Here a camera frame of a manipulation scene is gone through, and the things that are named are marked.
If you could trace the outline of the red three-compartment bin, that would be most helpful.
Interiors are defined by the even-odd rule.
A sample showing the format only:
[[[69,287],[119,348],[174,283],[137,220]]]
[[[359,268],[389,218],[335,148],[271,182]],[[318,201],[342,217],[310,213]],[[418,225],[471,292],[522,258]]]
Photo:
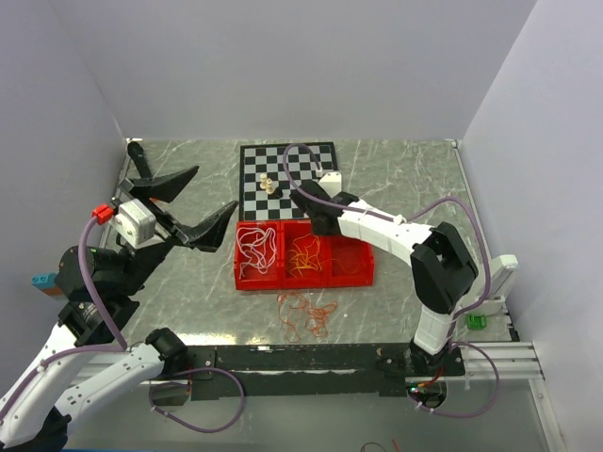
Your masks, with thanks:
[[[374,284],[370,245],[344,236],[318,236],[310,221],[240,221],[234,277],[241,291],[364,287]]]

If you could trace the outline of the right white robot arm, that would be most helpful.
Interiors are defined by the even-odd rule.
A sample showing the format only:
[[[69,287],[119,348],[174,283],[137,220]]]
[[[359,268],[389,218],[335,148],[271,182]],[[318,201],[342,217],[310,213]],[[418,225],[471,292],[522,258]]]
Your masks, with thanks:
[[[347,192],[331,198],[315,181],[303,182],[290,198],[309,217],[313,234],[357,239],[409,266],[422,304],[411,341],[411,363],[419,374],[435,373],[445,360],[442,350],[457,305],[479,276],[457,229],[447,222],[437,226],[409,222]]]

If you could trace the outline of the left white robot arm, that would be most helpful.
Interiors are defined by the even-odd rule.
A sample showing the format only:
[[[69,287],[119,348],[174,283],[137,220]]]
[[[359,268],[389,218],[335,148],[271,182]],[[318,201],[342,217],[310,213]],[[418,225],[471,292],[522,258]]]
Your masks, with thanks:
[[[4,451],[59,451],[77,422],[138,384],[184,378],[187,346],[168,328],[131,347],[122,335],[132,297],[175,247],[219,249],[234,214],[224,204],[195,226],[159,207],[172,202],[197,167],[120,184],[124,200],[97,206],[77,245],[59,262],[54,285],[66,303],[40,352],[1,398]]]

